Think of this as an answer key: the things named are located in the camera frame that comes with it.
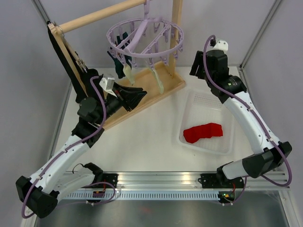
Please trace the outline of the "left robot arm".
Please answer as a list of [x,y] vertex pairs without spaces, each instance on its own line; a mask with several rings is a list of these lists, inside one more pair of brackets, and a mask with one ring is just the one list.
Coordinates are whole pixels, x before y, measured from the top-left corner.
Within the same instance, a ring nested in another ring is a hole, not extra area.
[[93,163],[83,165],[70,176],[64,176],[64,173],[99,140],[106,119],[120,108],[132,111],[147,92],[140,87],[124,87],[114,83],[111,92],[103,97],[100,86],[92,87],[95,95],[80,102],[77,112],[79,121],[63,147],[35,173],[17,179],[16,188],[23,203],[22,218],[33,215],[45,218],[64,197],[80,188],[116,188],[104,180],[103,170]]

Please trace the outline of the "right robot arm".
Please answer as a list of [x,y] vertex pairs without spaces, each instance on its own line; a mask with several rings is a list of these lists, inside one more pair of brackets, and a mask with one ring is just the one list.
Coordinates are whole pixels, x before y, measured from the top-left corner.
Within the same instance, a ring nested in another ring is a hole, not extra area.
[[[190,75],[206,81],[211,93],[232,113],[249,140],[253,154],[217,168],[216,181],[226,187],[236,178],[263,177],[279,187],[292,182],[287,156],[292,151],[288,141],[282,142],[261,119],[242,80],[231,75],[228,57],[222,50],[197,51]],[[288,180],[275,182],[265,174],[282,164],[286,165]]]

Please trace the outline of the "purple round clip hanger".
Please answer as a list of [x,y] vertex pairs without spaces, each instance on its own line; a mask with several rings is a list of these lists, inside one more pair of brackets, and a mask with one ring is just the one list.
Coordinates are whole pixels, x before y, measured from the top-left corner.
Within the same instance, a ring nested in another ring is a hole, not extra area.
[[[169,64],[169,55],[173,53],[175,59],[178,53],[183,51],[184,32],[177,24],[165,20],[163,17],[150,17],[150,1],[143,5],[144,16],[121,21],[112,26],[107,32],[110,53],[123,65],[137,67],[139,61],[146,61],[148,66],[154,67],[156,60],[161,60],[165,65]],[[170,48],[170,38],[173,29],[179,31],[177,45]],[[115,45],[116,37],[122,38],[124,32],[128,37],[119,45]]]

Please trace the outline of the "cream sock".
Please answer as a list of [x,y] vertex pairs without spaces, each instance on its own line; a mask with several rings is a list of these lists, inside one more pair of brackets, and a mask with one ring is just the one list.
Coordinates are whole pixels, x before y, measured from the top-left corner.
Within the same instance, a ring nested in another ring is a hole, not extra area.
[[152,72],[152,74],[153,74],[153,76],[154,76],[154,78],[157,82],[159,93],[163,94],[164,93],[164,86],[163,86],[162,81],[160,80],[160,77],[159,77],[156,69],[154,67],[149,66],[149,70]]
[[123,73],[127,77],[127,79],[129,80],[131,85],[134,85],[135,79],[134,79],[134,76],[132,74],[132,69],[127,63],[123,67]]

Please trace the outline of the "red sock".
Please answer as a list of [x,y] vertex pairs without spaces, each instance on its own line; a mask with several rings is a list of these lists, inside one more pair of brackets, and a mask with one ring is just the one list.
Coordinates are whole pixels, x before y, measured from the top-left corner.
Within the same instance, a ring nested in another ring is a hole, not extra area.
[[223,129],[220,124],[208,123],[183,130],[183,136],[186,142],[193,144],[199,141],[200,139],[222,137]]

